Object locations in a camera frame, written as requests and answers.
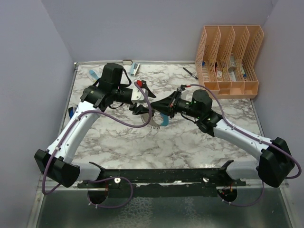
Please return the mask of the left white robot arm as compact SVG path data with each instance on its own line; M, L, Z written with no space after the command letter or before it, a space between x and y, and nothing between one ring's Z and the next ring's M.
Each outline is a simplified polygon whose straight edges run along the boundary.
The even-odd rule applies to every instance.
M86 133L100 116L118 121L105 112L113 102L129 104L135 109L142 109L142 103L146 103L148 118L152 118L149 98L156 98L156 95L144 80L123 84L121 79L126 74L122 65L107 63L101 77L83 91L76 111L60 135L46 150L37 150L34 158L43 174L43 182L50 178L67 188L76 181L87 180L96 188L104 184L101 167L90 162L73 164L73 159Z

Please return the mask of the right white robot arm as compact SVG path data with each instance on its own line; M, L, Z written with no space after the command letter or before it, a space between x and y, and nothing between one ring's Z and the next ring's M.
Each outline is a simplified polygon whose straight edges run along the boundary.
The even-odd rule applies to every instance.
M218 174L222 185L228 186L237 179L260 179L277 188L287 179L295 161L284 139L277 137L272 140L239 128L223 114L212 110L212 98L205 90L194 91L191 101L182 99L181 94L177 90L152 102L151 106L170 118L177 113L196 118L196 125L203 133L223 139L255 158L254 161L229 161L224 171Z

